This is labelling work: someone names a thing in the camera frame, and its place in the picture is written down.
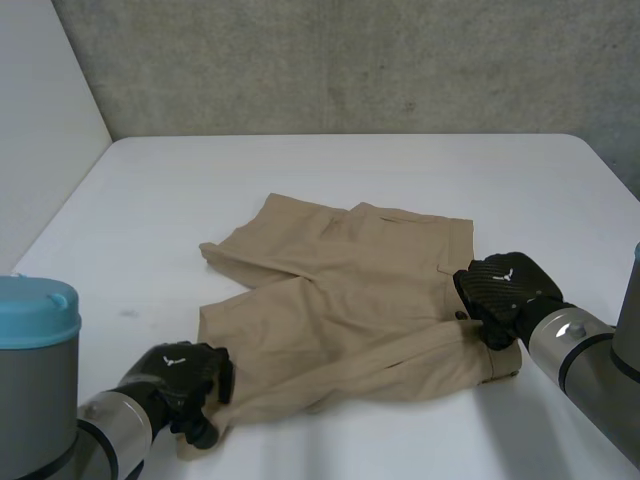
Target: khaki shorts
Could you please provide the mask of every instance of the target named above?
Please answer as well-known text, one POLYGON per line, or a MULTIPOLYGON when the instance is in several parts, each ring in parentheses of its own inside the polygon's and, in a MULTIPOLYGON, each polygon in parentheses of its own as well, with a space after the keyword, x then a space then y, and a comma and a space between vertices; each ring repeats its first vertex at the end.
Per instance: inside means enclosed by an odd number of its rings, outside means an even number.
POLYGON ((473 259, 470 220, 272 194, 200 249, 252 289, 200 309, 198 340, 226 347, 236 366, 231 404, 205 407, 221 432, 349 398, 425 401, 521 366, 517 343, 496 352, 480 341, 456 293, 452 275, 473 259))

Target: white table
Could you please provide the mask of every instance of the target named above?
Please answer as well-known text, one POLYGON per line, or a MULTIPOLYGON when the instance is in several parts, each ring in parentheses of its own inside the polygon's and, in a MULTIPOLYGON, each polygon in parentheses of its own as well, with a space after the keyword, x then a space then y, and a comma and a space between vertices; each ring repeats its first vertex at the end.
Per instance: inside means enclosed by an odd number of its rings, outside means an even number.
MULTIPOLYGON (((75 286, 79 397, 147 348, 195 340, 198 307, 242 291, 200 257, 269 192, 475 221, 476 257, 520 250, 567 299, 615 323, 640 204, 565 135, 137 138, 112 145, 16 270, 75 286)), ((638 478, 525 355, 512 381, 416 405, 345 404, 238 428, 205 459, 161 435, 144 479, 638 478)))

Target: blue cap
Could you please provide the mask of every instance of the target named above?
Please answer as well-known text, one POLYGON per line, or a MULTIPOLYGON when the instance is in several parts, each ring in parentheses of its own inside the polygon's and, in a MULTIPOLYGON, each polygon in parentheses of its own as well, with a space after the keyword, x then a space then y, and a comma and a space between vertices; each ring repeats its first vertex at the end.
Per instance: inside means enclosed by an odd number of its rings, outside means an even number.
POLYGON ((0 276, 0 350, 48 347, 78 331, 73 287, 47 278, 0 276))

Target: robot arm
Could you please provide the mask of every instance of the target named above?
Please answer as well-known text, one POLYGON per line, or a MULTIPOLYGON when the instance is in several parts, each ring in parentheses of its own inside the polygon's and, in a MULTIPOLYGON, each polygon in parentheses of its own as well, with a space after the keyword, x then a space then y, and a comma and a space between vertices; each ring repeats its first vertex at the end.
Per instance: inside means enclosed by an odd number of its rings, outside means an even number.
POLYGON ((199 449, 218 432, 202 414, 205 397, 229 403, 233 365, 224 348, 189 342, 149 350, 117 388, 78 408, 75 480, 135 480, 156 435, 170 426, 199 449))
POLYGON ((640 468, 640 245, 617 328, 566 303, 522 253, 473 261, 454 281, 483 341, 501 350, 516 338, 567 397, 640 468))

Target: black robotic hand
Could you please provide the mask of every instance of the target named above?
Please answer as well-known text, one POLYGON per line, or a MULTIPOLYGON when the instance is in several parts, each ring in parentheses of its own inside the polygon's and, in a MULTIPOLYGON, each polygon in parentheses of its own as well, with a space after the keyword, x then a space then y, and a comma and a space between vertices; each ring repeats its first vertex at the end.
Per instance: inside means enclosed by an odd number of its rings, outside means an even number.
POLYGON ((225 348, 190 342, 158 345, 138 360, 115 391, 144 408, 154 438, 170 425, 172 433, 184 433, 196 448, 211 448, 219 433, 202 407, 210 394, 222 404, 231 401, 233 364, 225 348))
POLYGON ((528 341, 528 316, 571 306, 563 303, 553 280, 524 253, 473 260, 453 279, 471 318, 482 320, 482 340, 493 350, 507 348, 516 338, 528 341))

